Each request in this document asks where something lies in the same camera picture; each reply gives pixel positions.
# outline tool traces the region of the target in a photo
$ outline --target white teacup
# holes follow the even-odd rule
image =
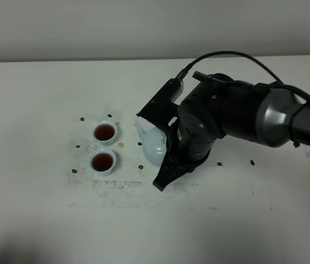
[[[101,125],[110,125],[113,127],[114,129],[114,134],[112,137],[110,137],[109,139],[106,140],[102,140],[102,139],[98,139],[95,135],[95,131],[97,128],[99,128]],[[115,123],[111,122],[111,121],[100,121],[98,122],[94,127],[93,127],[93,135],[94,138],[103,146],[110,146],[112,145],[113,141],[115,140],[116,134],[118,132],[117,126],[115,125]]]
[[[102,154],[102,153],[109,154],[109,155],[111,155],[111,157],[112,157],[112,165],[111,165],[111,167],[109,167],[108,169],[106,169],[106,170],[104,170],[104,171],[103,171],[103,170],[102,170],[102,171],[101,171],[101,170],[97,170],[97,168],[94,168],[94,167],[93,167],[93,159],[94,159],[97,155]],[[114,153],[112,150],[107,150],[107,149],[96,150],[96,151],[94,151],[93,153],[90,154],[90,157],[89,157],[89,166],[90,166],[94,171],[96,171],[99,175],[101,175],[101,176],[106,176],[106,175],[109,175],[109,174],[112,172],[113,167],[115,167],[116,160],[117,160],[116,155],[115,155],[115,153]]]

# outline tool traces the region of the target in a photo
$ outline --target brown tea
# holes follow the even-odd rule
[[[115,134],[115,129],[108,124],[98,126],[94,131],[94,136],[98,140],[108,140]]]
[[[104,172],[111,168],[112,163],[113,158],[110,154],[100,153],[93,158],[91,165],[95,170]]]

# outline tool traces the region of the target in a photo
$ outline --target white table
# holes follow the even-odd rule
[[[260,60],[310,92],[310,56]],[[310,147],[227,136],[164,192],[152,185],[158,168],[137,144],[134,118],[189,61],[0,63],[0,241],[34,237],[55,263],[310,263]],[[195,70],[273,81],[244,58]],[[178,103],[198,83],[191,73]],[[102,119],[120,122],[107,178],[87,164]]]

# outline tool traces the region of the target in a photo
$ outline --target black cable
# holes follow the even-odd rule
[[[203,56],[200,56],[199,58],[193,60],[190,64],[188,64],[183,70],[180,71],[180,73],[177,75],[176,79],[179,80],[183,80],[183,78],[187,75],[187,73],[189,72],[189,70],[199,61],[206,59],[208,57],[212,57],[212,56],[218,56],[218,55],[224,55],[224,54],[229,54],[229,55],[236,55],[236,56],[240,56],[240,57],[244,57],[247,59],[250,59],[251,61],[255,62],[256,64],[258,64],[261,68],[263,68],[265,71],[267,71],[279,84],[283,85],[283,82],[280,80],[280,78],[278,78],[276,76],[276,74],[274,74],[269,68],[267,68],[264,64],[262,64],[260,61],[258,61],[257,59],[253,58],[252,56],[242,53],[242,52],[238,52],[238,51],[217,51],[217,52],[212,52],[212,53],[208,53],[205,54]]]
[[[308,93],[304,92],[303,90],[301,90],[295,86],[292,86],[292,85],[285,84],[281,88],[289,90],[289,91],[293,92],[295,95],[300,96],[301,98],[306,100],[307,103],[310,105],[310,94],[308,94]]]
[[[189,70],[199,61],[206,59],[208,57],[212,57],[212,56],[218,56],[218,55],[224,55],[224,54],[229,54],[229,55],[236,55],[236,56],[240,56],[240,57],[244,57],[247,58],[253,62],[255,62],[256,64],[258,64],[261,68],[263,68],[265,71],[267,71],[275,80],[276,80],[276,84],[281,88],[281,89],[286,89],[289,90],[291,92],[293,92],[295,95],[300,96],[301,98],[303,98],[304,100],[307,101],[308,104],[310,104],[310,94],[304,92],[303,90],[294,87],[292,85],[285,85],[280,78],[278,78],[276,76],[276,74],[274,74],[269,68],[267,68],[264,64],[262,64],[260,61],[258,61],[257,59],[253,58],[252,56],[242,53],[242,52],[238,52],[238,51],[218,51],[218,52],[212,52],[212,53],[208,53],[205,54],[203,56],[200,56],[199,58],[193,60],[191,63],[189,63],[183,70],[181,70],[179,72],[179,74],[176,76],[176,79],[178,80],[183,80],[183,78],[187,75],[187,73],[189,72]]]

